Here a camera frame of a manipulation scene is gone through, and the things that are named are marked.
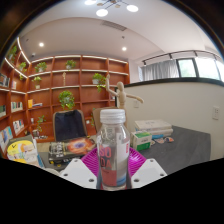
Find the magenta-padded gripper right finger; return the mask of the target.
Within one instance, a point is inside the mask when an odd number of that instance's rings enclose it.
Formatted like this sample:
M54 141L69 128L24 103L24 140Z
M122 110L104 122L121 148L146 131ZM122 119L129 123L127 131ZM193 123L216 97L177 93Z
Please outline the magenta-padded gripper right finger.
M166 176L155 159L146 159L133 148L130 149L128 173L132 189L141 188Z

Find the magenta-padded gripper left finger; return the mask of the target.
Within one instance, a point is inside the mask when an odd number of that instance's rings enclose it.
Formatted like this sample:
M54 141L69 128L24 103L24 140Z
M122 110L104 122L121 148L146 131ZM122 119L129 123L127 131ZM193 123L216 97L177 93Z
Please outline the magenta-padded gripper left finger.
M96 189L98 174L97 149L93 149L81 159L72 159L61 172L60 177L81 187Z

